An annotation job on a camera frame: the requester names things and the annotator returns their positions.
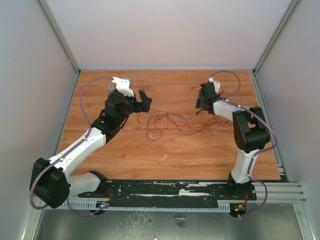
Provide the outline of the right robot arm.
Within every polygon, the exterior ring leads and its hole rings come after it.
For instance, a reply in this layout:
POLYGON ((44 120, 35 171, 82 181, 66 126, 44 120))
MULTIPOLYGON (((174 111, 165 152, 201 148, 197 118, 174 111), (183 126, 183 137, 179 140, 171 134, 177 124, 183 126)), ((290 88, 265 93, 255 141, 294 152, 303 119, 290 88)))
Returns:
POLYGON ((218 84, 214 81, 200 85, 195 107, 232 121, 238 153, 234 168, 228 176, 226 191, 230 198, 239 199, 251 191, 252 172, 257 157, 271 140, 263 111, 258 106, 246 108, 221 97, 218 84))

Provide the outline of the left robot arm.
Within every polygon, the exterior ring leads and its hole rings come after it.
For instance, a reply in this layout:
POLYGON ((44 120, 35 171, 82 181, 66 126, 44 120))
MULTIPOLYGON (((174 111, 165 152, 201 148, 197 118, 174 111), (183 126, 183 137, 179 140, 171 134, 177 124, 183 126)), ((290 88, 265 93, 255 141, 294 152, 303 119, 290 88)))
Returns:
POLYGON ((84 135, 48 160, 41 157, 35 161, 29 187, 29 201, 33 208, 37 208, 34 196, 55 209, 69 197, 92 193, 100 198, 107 193, 107 178, 103 174, 95 170, 77 176, 71 176, 71 173, 89 155, 115 137, 130 114, 149 112, 152 99, 143 90, 139 90, 139 96, 141 101, 117 90, 110 93, 98 118, 89 123, 84 135))

